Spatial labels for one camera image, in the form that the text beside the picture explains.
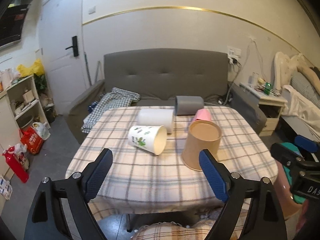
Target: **upside-down brown cup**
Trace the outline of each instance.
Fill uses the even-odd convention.
[[[183,163],[190,169],[202,171],[199,164],[199,153],[208,149],[213,157],[217,157],[217,151],[221,140],[222,131],[218,125],[205,120],[194,121],[188,130],[188,136],[182,152]]]

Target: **green can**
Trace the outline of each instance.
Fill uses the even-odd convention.
[[[263,93],[268,96],[270,95],[270,90],[271,90],[271,84],[266,82]]]

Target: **silver screw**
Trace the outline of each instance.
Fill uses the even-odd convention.
[[[48,178],[48,177],[44,177],[44,178],[41,180],[42,183],[47,183],[48,181],[49,181],[49,178]]]
[[[80,176],[81,176],[81,172],[75,172],[74,174],[72,174],[72,177],[74,179],[80,178]]]
[[[240,174],[237,172],[233,172],[231,173],[231,177],[233,177],[234,179],[239,179],[240,178]]]
[[[263,177],[263,178],[262,178],[262,181],[263,181],[264,183],[266,183],[266,184],[270,183],[270,179],[267,178],[267,177]]]

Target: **table leg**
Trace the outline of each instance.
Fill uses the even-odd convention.
[[[125,220],[127,223],[127,232],[130,233],[132,230],[131,230],[131,226],[130,226],[130,215],[129,214],[125,214]]]

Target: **green plant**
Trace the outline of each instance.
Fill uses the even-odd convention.
[[[35,74],[35,84],[38,94],[44,94],[48,87],[45,75],[38,76]]]

